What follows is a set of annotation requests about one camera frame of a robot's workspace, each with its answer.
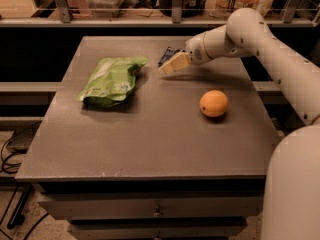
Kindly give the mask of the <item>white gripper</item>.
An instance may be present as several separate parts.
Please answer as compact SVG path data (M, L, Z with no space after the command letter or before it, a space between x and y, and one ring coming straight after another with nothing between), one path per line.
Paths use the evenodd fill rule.
M169 64L161 66L165 74L171 74L176 70L181 70L191 64L203 64L213 59L209 52L209 46L206 41L206 33L198 34L186 42L185 51L176 53Z

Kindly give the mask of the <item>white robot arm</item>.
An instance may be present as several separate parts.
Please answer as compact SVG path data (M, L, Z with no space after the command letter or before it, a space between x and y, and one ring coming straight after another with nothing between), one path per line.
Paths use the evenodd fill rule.
M269 162L261 240L320 240L320 68L276 38L252 8L194 36L160 68L172 73L220 57L253 55L304 126L278 144Z

